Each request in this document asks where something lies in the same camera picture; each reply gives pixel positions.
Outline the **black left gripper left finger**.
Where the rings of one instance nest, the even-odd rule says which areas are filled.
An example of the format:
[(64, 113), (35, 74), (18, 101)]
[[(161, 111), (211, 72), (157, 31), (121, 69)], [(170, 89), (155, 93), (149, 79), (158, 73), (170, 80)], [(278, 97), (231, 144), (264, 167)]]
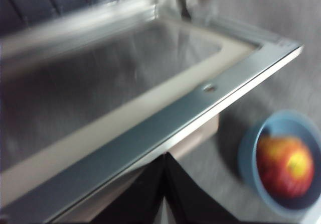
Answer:
[(161, 155), (94, 218), (94, 223), (153, 223), (164, 196), (164, 168), (165, 157)]

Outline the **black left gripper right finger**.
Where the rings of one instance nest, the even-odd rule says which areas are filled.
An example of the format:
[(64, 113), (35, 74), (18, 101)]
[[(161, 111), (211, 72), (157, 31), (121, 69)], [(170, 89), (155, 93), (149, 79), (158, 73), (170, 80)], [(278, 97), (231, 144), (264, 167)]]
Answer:
[(176, 223), (238, 223), (188, 175), (176, 159), (165, 154), (165, 197)]

